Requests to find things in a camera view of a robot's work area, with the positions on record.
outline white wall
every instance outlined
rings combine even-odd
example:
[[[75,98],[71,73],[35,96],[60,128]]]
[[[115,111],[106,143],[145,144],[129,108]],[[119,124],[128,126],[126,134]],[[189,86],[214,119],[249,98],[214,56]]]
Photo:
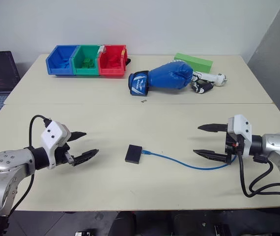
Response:
[[[127,44],[129,54],[241,54],[280,0],[0,0],[0,50],[21,74],[57,44]]]

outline black cable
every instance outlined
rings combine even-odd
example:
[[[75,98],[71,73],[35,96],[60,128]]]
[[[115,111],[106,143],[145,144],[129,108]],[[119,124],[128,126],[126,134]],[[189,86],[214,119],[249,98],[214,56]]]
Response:
[[[28,145],[29,147],[32,146],[32,126],[33,126],[33,122],[36,118],[42,118],[43,120],[45,120],[46,118],[42,115],[35,115],[33,116],[33,118],[30,121],[30,125],[28,127]],[[19,201],[14,205],[14,207],[11,209],[9,216],[15,211],[15,209],[18,207],[18,205],[20,205],[20,203],[24,200],[24,198],[26,198],[27,194],[29,193],[29,191],[32,188],[34,182],[34,174],[31,175],[31,180],[30,183],[28,184],[28,188],[26,190],[26,192],[23,194],[23,196],[19,199]]]
[[[239,159],[239,174],[240,174],[240,182],[241,182],[241,186],[242,186],[242,190],[243,193],[246,197],[251,198],[257,194],[260,195],[280,195],[280,192],[262,192],[262,190],[266,189],[266,188],[270,188],[270,187],[274,187],[274,186],[280,186],[280,183],[271,183],[268,185],[265,185],[255,191],[252,191],[252,193],[248,194],[246,191],[246,187],[245,187],[245,178],[244,178],[244,163],[243,163],[243,157],[242,157],[242,152],[239,151],[238,152],[238,159]],[[263,177],[267,176],[273,169],[273,165],[270,165],[269,170],[267,170],[265,173],[263,173],[262,175],[258,176],[254,181],[254,184],[257,183],[260,179],[262,179]]]

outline white table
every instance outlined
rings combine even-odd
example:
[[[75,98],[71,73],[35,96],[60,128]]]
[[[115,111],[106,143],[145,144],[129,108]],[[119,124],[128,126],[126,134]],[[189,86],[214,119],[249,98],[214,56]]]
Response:
[[[227,123],[243,114],[253,134],[280,132],[280,112],[273,104],[149,104],[115,105],[5,105],[0,111],[0,151],[28,145],[28,124],[42,114],[88,136],[70,142],[70,153],[79,155],[98,148],[99,153],[77,167],[64,164],[35,173],[29,195],[19,210],[153,210],[280,207],[280,196],[246,198],[239,181],[238,161],[215,171],[189,169],[175,162],[142,155],[140,164],[124,161],[129,144],[167,155],[199,167],[221,163],[193,153],[193,149],[224,152],[225,133],[209,133],[197,127]],[[42,121],[33,128],[33,145],[39,146]],[[267,165],[244,161],[249,184]],[[19,186],[24,193],[29,179]],[[280,182],[274,171],[257,187]]]
[[[213,61],[212,74],[228,77],[224,87],[214,87],[205,94],[194,93],[190,85],[181,90],[151,88],[147,97],[130,95],[128,76],[159,67],[173,56],[129,56],[131,63],[119,79],[48,75],[47,56],[39,56],[5,104],[139,104],[143,100],[148,104],[272,103],[240,56],[197,56]]]

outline red storage bin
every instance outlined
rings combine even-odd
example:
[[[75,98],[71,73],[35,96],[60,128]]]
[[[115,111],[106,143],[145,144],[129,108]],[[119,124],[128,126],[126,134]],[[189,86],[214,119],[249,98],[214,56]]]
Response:
[[[123,76],[126,70],[126,45],[104,45],[98,55],[99,74]]]

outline green foam block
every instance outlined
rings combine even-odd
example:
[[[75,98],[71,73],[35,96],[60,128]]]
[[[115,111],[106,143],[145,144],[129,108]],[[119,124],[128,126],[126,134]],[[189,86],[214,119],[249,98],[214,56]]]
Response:
[[[213,64],[213,61],[211,61],[211,60],[196,58],[196,57],[192,57],[192,56],[181,54],[181,53],[177,53],[175,55],[174,59],[183,60],[188,65],[190,65],[194,71],[205,72],[205,73],[210,72],[211,66]]]

